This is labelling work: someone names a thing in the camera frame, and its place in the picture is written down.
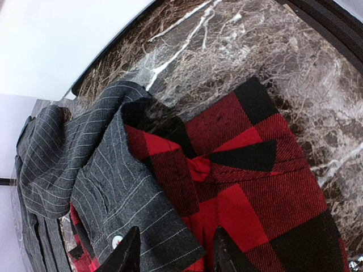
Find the clothes pile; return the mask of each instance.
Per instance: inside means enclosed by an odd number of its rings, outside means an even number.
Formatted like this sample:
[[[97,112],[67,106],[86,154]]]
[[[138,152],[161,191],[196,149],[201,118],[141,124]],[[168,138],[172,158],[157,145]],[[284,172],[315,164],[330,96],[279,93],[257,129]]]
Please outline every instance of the clothes pile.
[[[288,124],[253,77],[168,135],[138,128],[150,95],[115,82],[85,114],[29,118],[16,157],[34,271],[349,272]],[[70,212],[77,246],[58,219]]]

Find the brown marble countertop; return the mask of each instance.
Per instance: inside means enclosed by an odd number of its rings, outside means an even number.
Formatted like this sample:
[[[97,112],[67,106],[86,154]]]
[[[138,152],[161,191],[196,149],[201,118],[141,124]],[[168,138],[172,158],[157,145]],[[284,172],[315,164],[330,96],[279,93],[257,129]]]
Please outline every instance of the brown marble countertop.
[[[303,147],[349,258],[363,254],[363,78],[275,0],[154,5],[91,69],[79,99],[58,104],[77,116],[106,85],[131,80],[158,100],[145,119],[152,131],[190,120],[253,75]]]

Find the red plaid scarf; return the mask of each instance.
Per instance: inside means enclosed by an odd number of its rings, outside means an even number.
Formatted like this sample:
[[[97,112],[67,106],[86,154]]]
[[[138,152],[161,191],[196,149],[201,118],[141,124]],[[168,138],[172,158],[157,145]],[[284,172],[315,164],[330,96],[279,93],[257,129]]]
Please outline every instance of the red plaid scarf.
[[[131,153],[207,251],[186,271],[213,270],[213,235],[223,226],[253,271],[349,272],[323,193],[256,78],[167,139],[126,131]]]

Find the white button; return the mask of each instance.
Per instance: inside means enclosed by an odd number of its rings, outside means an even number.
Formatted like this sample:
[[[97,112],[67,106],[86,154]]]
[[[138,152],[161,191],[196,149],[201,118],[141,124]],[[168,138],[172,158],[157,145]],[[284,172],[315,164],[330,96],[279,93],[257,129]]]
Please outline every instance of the white button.
[[[122,240],[123,240],[123,237],[121,235],[116,235],[112,240],[113,249],[115,249]]]

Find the gray pinstripe garment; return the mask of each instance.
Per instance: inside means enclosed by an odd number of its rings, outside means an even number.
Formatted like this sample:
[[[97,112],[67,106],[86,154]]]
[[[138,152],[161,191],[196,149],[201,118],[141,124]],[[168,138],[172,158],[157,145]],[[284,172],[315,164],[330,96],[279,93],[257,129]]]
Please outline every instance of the gray pinstripe garment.
[[[70,122],[55,105],[43,109],[18,144],[19,193],[27,218],[46,222],[65,215],[72,202],[100,263],[113,251],[115,235],[139,226],[142,271],[182,271],[204,250],[126,142],[123,121],[135,121],[134,110],[148,97],[135,83],[116,82]],[[23,222],[33,228],[34,222]]]

